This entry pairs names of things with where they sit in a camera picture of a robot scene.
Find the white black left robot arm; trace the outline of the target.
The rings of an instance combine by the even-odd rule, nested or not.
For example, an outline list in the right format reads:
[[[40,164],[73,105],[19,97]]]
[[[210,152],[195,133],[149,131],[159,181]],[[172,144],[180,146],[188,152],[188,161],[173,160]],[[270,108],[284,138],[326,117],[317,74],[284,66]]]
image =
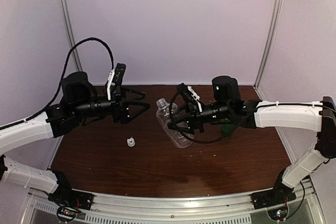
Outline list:
[[[112,71],[105,95],[98,95],[86,72],[74,72],[63,78],[60,103],[47,106],[31,119],[23,119],[1,126],[1,182],[34,188],[49,194],[64,205],[71,205],[76,197],[62,172],[41,170],[21,164],[6,153],[15,148],[70,133],[78,126],[112,116],[115,123],[128,124],[150,105],[143,102],[145,93],[121,85],[123,71]]]

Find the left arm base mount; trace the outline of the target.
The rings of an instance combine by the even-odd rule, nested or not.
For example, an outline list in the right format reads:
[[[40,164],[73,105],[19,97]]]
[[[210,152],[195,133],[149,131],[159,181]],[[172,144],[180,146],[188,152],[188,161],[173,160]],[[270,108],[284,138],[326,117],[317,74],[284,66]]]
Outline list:
[[[56,176],[57,188],[53,193],[47,193],[48,200],[54,202],[58,208],[56,217],[63,223],[73,221],[81,210],[90,210],[93,194],[74,190],[63,172],[53,171]]]

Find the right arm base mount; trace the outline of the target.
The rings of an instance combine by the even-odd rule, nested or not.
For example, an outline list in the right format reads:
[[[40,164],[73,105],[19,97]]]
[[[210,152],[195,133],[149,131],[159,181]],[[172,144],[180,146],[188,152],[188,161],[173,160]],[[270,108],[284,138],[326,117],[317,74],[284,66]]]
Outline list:
[[[272,221],[285,221],[289,217],[288,202],[296,199],[293,188],[282,183],[282,176],[285,170],[278,175],[272,189],[251,194],[254,209],[267,209],[268,217]]]

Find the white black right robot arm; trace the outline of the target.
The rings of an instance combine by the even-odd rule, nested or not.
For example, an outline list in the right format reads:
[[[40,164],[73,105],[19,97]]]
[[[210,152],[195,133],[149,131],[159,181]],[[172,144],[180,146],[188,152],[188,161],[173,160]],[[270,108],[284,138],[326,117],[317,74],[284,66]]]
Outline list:
[[[278,176],[269,192],[272,203],[279,204],[289,193],[320,165],[335,158],[335,103],[331,97],[310,103],[281,103],[266,100],[242,100],[238,83],[230,76],[212,80],[213,103],[201,102],[191,86],[181,83],[171,101],[157,101],[157,116],[164,128],[184,139],[196,131],[203,132],[204,124],[228,124],[229,132],[238,127],[246,129],[287,127],[317,133],[317,142]]]

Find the white flip bottle cap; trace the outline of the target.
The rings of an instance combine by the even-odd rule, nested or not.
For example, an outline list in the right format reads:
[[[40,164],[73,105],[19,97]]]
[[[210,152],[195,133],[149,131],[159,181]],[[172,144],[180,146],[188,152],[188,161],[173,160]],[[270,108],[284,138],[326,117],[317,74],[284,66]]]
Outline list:
[[[134,147],[135,146],[135,139],[133,137],[130,137],[127,139],[127,146],[128,147]]]

